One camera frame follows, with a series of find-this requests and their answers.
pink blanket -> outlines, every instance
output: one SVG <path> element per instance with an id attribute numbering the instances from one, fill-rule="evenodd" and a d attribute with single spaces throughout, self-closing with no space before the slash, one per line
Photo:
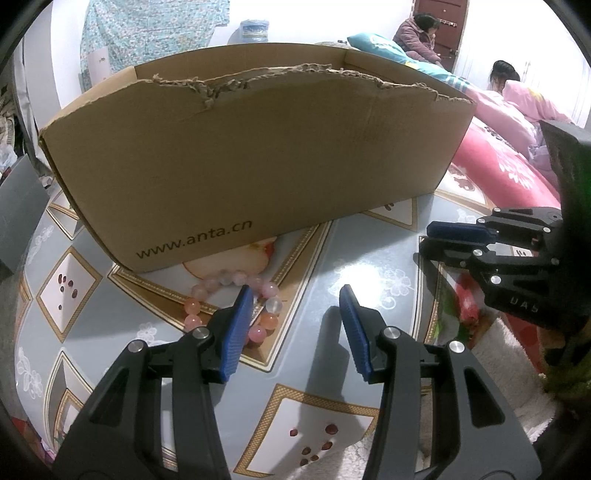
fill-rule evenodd
<path id="1" fill-rule="evenodd" d="M 500 93 L 471 87 L 466 94 L 476 102 L 475 116 L 527 157 L 530 145 L 535 144 L 535 126 L 524 114 Z"/>
<path id="2" fill-rule="evenodd" d="M 554 187 L 521 154 L 494 137 L 477 119 L 472 120 L 452 162 L 498 207 L 560 208 Z"/>

white wall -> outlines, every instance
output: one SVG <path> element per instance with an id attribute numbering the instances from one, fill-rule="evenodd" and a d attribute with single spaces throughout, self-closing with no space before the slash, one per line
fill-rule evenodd
<path id="1" fill-rule="evenodd" d="M 269 41 L 316 43 L 370 31 L 392 38 L 412 11 L 412 0 L 230 0 L 230 23 L 210 47 L 225 45 L 242 20 L 269 21 Z"/>
<path id="2" fill-rule="evenodd" d="M 27 91 L 35 123 L 41 129 L 60 111 L 51 58 L 51 13 L 49 4 L 35 19 L 23 38 Z"/>
<path id="3" fill-rule="evenodd" d="M 89 0 L 53 0 L 51 59 L 62 108 L 82 93 L 80 42 L 88 4 Z"/>
<path id="4" fill-rule="evenodd" d="M 53 1 L 51 56 L 62 108 L 82 94 L 80 42 L 88 4 L 89 0 Z M 412 0 L 230 0 L 230 23 L 216 28 L 209 46 L 226 45 L 248 18 L 269 20 L 273 42 L 346 40 L 361 31 L 392 38 L 410 16 L 412 4 Z"/>
<path id="5" fill-rule="evenodd" d="M 535 27 L 524 28 L 524 18 Z M 454 73 L 486 89 L 496 60 L 511 63 L 523 83 L 585 125 L 591 69 L 543 0 L 470 0 Z"/>

orange bead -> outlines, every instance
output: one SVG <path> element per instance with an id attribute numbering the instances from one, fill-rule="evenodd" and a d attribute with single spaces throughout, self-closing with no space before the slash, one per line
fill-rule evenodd
<path id="1" fill-rule="evenodd" d="M 275 330 L 279 325 L 279 317 L 274 313 L 264 312 L 259 317 L 259 325 L 265 330 Z"/>
<path id="2" fill-rule="evenodd" d="M 198 300 L 189 297 L 185 300 L 184 309 L 187 314 L 197 315 L 201 311 L 201 304 Z"/>

blue pillow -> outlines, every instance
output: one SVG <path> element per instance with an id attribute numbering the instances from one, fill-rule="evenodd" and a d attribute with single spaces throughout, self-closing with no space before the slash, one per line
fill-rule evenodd
<path id="1" fill-rule="evenodd" d="M 352 47 L 358 48 L 367 53 L 373 53 L 374 55 L 384 57 L 385 59 L 393 60 L 397 63 L 406 65 L 407 67 L 418 70 L 419 72 L 426 73 L 427 75 L 460 90 L 462 93 L 466 93 L 468 87 L 473 87 L 467 80 L 463 80 L 460 77 L 449 73 L 446 69 L 441 68 L 434 63 L 413 60 L 404 53 L 400 45 L 388 38 L 382 37 L 381 35 L 375 33 L 358 33 L 348 37 L 347 40 Z"/>

door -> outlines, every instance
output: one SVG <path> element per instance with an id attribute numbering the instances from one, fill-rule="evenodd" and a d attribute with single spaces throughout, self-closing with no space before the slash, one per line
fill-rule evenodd
<path id="1" fill-rule="evenodd" d="M 452 71 L 466 20 L 468 0 L 417 0 L 415 14 L 431 14 L 441 20 L 435 36 L 435 53 L 441 55 L 441 64 Z"/>

